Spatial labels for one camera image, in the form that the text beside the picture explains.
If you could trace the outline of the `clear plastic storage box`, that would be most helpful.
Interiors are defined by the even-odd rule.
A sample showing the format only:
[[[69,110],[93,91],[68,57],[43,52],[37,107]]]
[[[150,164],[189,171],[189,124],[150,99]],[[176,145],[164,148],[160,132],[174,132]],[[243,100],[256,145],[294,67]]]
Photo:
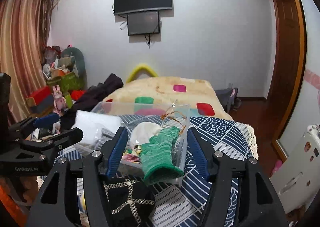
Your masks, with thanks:
[[[176,127],[180,133],[171,149],[172,164],[184,170],[189,125],[189,105],[100,102],[90,112],[76,112],[74,126],[82,130],[83,137],[74,147],[85,157],[100,150],[123,126],[128,139],[118,170],[121,174],[142,178],[141,146],[160,130]]]

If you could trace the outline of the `black chain pattern pouch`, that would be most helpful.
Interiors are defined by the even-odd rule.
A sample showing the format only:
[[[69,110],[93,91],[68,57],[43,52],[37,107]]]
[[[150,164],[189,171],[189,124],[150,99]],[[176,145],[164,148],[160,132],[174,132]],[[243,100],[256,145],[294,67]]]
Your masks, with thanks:
[[[114,226],[146,226],[155,197],[143,182],[114,178],[104,184]]]

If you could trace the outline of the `white cloth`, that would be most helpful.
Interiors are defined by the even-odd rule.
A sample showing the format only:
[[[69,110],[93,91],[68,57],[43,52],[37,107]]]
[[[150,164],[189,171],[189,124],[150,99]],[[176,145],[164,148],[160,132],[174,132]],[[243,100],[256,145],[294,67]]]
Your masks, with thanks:
[[[131,132],[129,146],[134,149],[137,145],[149,143],[149,139],[157,135],[163,128],[154,122],[141,122]]]

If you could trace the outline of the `green knitted sock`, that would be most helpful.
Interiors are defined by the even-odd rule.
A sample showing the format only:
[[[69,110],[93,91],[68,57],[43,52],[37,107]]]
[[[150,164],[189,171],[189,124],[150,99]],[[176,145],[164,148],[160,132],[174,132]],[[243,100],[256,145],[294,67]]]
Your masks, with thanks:
[[[172,148],[179,136],[180,130],[177,127],[164,128],[141,146],[144,183],[152,185],[183,176],[183,171],[172,162]]]

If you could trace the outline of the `pink rabbit toy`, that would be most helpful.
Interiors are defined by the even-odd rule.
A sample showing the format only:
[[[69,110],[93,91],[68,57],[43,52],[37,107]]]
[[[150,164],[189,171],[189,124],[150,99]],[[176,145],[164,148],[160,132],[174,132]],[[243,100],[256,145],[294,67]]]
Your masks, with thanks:
[[[59,116],[62,116],[65,109],[67,109],[66,99],[63,96],[60,86],[56,85],[52,87],[53,89],[53,98],[54,98],[54,112]]]

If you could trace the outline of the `red box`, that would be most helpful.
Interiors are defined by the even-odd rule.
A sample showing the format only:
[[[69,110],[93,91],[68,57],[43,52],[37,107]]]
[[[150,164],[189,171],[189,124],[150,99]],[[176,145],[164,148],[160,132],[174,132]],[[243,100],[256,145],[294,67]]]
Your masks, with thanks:
[[[51,89],[49,86],[42,87],[30,96],[26,98],[26,104],[28,107],[33,107],[39,105],[45,98],[51,95]]]

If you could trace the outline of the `green cardboard box with clutter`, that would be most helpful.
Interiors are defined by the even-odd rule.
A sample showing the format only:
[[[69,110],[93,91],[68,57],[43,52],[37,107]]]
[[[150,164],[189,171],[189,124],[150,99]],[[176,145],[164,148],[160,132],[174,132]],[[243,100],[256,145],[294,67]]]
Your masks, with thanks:
[[[54,79],[47,80],[47,85],[52,88],[59,85],[60,91],[66,93],[73,90],[80,90],[84,87],[83,78],[79,78],[74,72],[67,73],[61,77],[55,77]]]

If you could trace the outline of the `blue white patterned tablecloth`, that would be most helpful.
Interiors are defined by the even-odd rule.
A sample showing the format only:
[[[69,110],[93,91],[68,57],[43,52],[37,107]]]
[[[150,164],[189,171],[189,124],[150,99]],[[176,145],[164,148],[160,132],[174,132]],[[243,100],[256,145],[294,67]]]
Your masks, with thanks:
[[[192,116],[190,127],[195,127],[199,136],[211,144],[209,152],[221,151],[231,159],[246,160],[252,153],[249,140],[253,129],[246,124],[213,117]],[[196,226],[200,222],[205,202],[209,197],[209,167],[195,151],[195,138],[185,137],[187,153],[181,157],[184,175],[174,183],[156,183],[151,186],[156,198],[161,201],[145,226]]]

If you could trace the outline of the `black clothing pile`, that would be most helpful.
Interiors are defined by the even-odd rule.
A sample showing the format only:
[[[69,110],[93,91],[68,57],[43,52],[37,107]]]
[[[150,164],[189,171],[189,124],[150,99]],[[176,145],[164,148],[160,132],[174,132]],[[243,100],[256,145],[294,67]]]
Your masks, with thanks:
[[[76,112],[90,112],[99,102],[109,96],[115,90],[123,87],[123,81],[120,77],[111,73],[104,83],[99,83],[96,86],[91,86],[60,118],[60,130],[66,131],[71,129],[75,123]]]

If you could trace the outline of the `white appliance with stickers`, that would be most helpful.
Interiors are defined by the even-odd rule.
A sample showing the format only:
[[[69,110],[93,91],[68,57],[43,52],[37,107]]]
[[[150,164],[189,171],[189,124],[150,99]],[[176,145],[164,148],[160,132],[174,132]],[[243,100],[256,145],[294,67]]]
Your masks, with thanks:
[[[285,213],[309,202],[319,190],[319,126],[306,128],[298,144],[270,181]]]

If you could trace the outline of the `dark green cushion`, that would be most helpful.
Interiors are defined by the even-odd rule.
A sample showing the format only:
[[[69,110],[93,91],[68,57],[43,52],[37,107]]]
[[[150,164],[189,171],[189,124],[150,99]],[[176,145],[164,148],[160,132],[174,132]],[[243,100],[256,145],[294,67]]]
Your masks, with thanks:
[[[84,83],[84,87],[87,86],[87,74],[85,68],[85,59],[82,51],[75,47],[68,47],[61,53],[62,58],[70,58],[70,67],[78,79],[81,79]]]

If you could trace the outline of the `dark bag by door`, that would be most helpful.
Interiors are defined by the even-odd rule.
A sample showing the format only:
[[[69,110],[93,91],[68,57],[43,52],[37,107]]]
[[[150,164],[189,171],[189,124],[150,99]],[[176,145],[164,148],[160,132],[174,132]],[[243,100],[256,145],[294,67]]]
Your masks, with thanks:
[[[216,90],[216,96],[226,113],[231,110],[238,110],[242,104],[241,100],[237,97],[238,88]]]

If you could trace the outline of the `white wardrobe with pink hearts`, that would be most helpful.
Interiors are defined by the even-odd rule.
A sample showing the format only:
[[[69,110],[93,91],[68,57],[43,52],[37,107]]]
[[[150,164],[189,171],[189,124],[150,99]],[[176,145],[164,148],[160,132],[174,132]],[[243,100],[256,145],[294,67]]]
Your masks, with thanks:
[[[313,0],[301,0],[306,25],[304,79],[295,109],[279,143],[289,155],[307,126],[319,124],[319,10]]]

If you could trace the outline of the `yellow foam arch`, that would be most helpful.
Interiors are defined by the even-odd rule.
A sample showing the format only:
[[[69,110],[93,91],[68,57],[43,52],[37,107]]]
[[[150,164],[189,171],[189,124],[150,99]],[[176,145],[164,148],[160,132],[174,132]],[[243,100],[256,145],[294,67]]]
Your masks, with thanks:
[[[126,83],[136,80],[141,74],[146,74],[151,78],[158,77],[158,74],[149,65],[140,63],[130,72]]]

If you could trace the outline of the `striped brown curtain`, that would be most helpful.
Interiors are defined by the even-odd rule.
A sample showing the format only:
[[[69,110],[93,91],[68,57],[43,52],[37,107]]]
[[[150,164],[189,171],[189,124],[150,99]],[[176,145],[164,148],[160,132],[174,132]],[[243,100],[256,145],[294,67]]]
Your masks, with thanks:
[[[29,115],[26,98],[44,87],[44,52],[56,0],[1,0],[1,72],[11,77],[9,124]]]

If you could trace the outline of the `beige blanket with coloured squares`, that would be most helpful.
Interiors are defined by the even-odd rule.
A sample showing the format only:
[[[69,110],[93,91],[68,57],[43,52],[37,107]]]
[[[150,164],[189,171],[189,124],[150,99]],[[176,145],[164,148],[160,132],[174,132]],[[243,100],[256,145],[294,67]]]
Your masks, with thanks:
[[[233,120],[223,109],[209,81],[180,77],[154,77],[131,81],[103,99],[134,103],[137,98],[152,98],[154,104],[189,105],[201,115]]]

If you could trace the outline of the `brown wooden door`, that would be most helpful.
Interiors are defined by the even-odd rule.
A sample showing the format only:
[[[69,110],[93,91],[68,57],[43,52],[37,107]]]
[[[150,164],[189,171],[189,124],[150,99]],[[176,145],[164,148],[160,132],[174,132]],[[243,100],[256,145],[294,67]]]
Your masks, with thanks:
[[[278,140],[295,108],[305,65],[305,21],[300,0],[273,0],[276,15],[276,56],[267,101],[273,112],[271,145],[280,160],[287,154]]]

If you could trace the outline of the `small black wall monitor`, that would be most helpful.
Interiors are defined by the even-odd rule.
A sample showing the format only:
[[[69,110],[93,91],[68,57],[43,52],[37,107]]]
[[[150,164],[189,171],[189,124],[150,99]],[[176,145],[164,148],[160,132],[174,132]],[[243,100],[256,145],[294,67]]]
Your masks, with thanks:
[[[127,15],[128,36],[159,34],[160,30],[160,14],[158,11]]]

